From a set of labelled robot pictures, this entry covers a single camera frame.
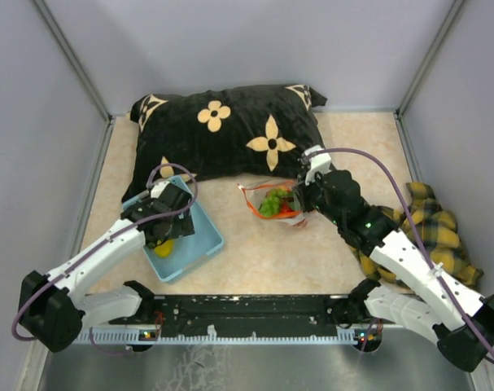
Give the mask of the green grape bunch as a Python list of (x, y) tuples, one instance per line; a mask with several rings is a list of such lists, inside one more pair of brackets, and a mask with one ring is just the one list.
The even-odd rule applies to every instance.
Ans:
[(288, 190), (275, 188), (268, 191), (258, 209), (263, 217), (273, 217), (281, 212), (282, 202), (286, 198)]

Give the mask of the black flower pattern pillow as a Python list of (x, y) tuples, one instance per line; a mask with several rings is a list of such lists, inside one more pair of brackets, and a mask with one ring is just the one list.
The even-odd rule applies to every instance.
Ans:
[(326, 102), (306, 84), (147, 94), (129, 111), (138, 140), (122, 199), (144, 191), (153, 169), (169, 178), (185, 167), (200, 182), (240, 174), (296, 178), (303, 152), (324, 143), (313, 109)]

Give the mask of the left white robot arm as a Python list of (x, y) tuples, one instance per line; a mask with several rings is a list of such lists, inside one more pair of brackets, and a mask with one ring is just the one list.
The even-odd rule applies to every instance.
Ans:
[(109, 230), (73, 259), (46, 274), (26, 275), (18, 313), (11, 326), (16, 339), (22, 326), (29, 339), (56, 353), (79, 334), (115, 319), (146, 323), (154, 317), (153, 293), (137, 281), (91, 294), (90, 288), (132, 253), (169, 239), (192, 235), (190, 206), (195, 196), (170, 181), (156, 183), (128, 206)]

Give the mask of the red strawberry bunch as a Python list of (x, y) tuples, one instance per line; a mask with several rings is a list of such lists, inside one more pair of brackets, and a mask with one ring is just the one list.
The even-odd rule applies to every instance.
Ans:
[(296, 203), (294, 192), (290, 188), (279, 187), (278, 199), (280, 200), (279, 213), (286, 214), (282, 222), (285, 222), (289, 226), (303, 225), (305, 217)]

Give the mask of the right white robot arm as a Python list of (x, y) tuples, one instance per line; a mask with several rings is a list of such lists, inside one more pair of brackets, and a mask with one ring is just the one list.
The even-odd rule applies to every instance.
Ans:
[(474, 371), (494, 345), (494, 294), (485, 297), (429, 266), (418, 246), (381, 209), (361, 196), (346, 170), (299, 177), (296, 198), (304, 211), (333, 222), (346, 244), (394, 273), (414, 295), (407, 297), (366, 280), (352, 291), (351, 316), (362, 323), (389, 320), (437, 346), (456, 368)]

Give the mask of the clear zip top bag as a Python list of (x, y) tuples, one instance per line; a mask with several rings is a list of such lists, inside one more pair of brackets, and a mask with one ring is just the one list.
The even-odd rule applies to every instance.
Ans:
[(296, 180), (266, 179), (250, 184), (238, 184), (247, 207), (259, 219), (280, 222), (288, 226), (302, 227), (307, 224), (296, 195)]

